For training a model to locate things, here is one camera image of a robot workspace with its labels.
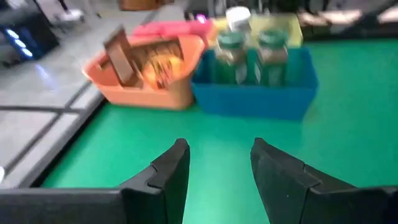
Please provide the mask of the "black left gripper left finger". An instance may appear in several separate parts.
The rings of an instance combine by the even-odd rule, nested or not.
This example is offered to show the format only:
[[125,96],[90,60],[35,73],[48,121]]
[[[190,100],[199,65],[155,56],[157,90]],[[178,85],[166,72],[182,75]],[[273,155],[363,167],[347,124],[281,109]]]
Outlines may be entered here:
[[182,224],[190,172],[183,138],[119,188],[127,224]]

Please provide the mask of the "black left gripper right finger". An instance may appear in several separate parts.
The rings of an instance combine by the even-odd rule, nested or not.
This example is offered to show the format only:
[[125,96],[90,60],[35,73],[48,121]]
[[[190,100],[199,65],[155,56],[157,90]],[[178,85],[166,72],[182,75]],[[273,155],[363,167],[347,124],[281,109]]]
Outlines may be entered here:
[[321,193],[354,188],[268,144],[262,138],[254,140],[251,167],[270,224],[301,224],[311,188]]

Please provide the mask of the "orange spice box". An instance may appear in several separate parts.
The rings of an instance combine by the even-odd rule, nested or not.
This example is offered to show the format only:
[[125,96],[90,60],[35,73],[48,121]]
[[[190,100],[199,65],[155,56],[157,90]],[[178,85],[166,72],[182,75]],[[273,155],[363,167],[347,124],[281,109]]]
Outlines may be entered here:
[[178,39],[131,47],[131,62],[137,76],[153,89],[165,88],[181,73],[183,52]]

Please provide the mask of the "green-lid glass spice jar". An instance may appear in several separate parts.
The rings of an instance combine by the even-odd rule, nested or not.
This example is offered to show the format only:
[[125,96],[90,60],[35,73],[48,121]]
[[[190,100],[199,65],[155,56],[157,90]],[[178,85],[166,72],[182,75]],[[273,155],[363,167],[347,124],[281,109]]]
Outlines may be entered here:
[[240,32],[222,31],[217,36],[217,44],[214,82],[243,84],[247,77],[244,36]]
[[285,85],[288,51],[287,34],[279,29],[261,30],[257,42],[257,67],[260,72],[259,83],[268,87]]

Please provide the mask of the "brown spice box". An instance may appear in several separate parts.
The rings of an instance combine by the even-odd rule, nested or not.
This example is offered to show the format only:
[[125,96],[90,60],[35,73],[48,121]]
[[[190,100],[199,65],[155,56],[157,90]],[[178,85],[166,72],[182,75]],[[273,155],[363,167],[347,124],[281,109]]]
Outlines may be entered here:
[[104,41],[104,48],[114,68],[119,84],[124,88],[142,88],[131,57],[131,45],[123,26],[119,26]]

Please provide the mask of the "white-lid spice jar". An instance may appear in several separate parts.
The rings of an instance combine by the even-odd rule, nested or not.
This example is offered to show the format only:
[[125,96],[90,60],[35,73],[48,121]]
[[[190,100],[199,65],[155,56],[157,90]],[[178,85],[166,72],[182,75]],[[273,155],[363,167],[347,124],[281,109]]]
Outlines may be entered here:
[[226,10],[226,20],[229,30],[236,32],[250,32],[251,12],[247,7],[235,6]]

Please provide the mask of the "green table mat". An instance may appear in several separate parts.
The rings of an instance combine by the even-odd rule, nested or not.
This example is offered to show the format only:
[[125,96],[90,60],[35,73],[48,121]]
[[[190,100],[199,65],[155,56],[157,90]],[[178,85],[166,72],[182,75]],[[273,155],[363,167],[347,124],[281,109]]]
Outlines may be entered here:
[[398,184],[398,40],[308,45],[317,95],[301,122],[104,105],[44,187],[114,187],[177,138],[191,148],[184,224],[264,224],[254,139],[357,187]]

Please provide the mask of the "blue plastic bin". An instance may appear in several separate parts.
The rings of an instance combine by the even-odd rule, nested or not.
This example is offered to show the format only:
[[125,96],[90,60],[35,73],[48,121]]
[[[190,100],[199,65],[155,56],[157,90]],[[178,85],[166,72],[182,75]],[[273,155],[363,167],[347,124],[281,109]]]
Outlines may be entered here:
[[215,83],[214,50],[204,51],[191,79],[198,106],[209,114],[301,121],[317,94],[318,76],[308,48],[289,48],[288,53],[285,86],[267,87]]

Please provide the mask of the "orange plastic bin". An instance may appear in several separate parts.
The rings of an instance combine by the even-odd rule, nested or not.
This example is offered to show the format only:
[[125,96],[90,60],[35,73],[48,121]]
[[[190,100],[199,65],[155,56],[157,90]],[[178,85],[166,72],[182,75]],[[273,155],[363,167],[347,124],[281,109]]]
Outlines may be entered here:
[[190,79],[192,72],[205,49],[205,44],[197,35],[180,35],[167,39],[128,38],[131,47],[163,40],[178,39],[183,52],[183,67],[180,75],[165,88],[153,89],[143,81],[142,88],[124,88],[118,79],[104,49],[97,57],[83,67],[83,74],[93,82],[104,97],[112,104],[184,110],[193,103]]

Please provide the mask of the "yellow-green plastic bin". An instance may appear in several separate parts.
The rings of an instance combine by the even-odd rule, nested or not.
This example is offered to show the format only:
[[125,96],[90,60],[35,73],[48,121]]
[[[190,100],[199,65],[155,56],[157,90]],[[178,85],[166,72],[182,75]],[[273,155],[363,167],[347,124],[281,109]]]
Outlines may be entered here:
[[[218,31],[229,30],[226,17],[212,19]],[[300,47],[303,41],[302,31],[297,16],[295,14],[251,14],[251,31],[246,33],[246,46],[258,47],[257,38],[261,30],[279,29],[284,31],[287,38],[287,47]]]

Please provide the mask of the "magenta plastic bin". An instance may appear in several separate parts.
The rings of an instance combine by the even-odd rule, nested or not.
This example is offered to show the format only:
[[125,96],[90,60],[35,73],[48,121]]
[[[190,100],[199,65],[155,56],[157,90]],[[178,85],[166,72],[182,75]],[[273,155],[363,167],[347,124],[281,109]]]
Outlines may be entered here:
[[174,37],[178,35],[198,35],[203,40],[214,39],[217,33],[211,21],[159,21],[136,27],[132,36]]

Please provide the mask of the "black device with blue lights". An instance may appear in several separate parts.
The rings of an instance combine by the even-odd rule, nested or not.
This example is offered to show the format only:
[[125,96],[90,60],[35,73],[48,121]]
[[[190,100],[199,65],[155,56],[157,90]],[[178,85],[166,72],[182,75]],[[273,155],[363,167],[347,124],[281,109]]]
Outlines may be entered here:
[[39,60],[59,46],[57,36],[41,12],[0,11],[0,33],[22,61]]

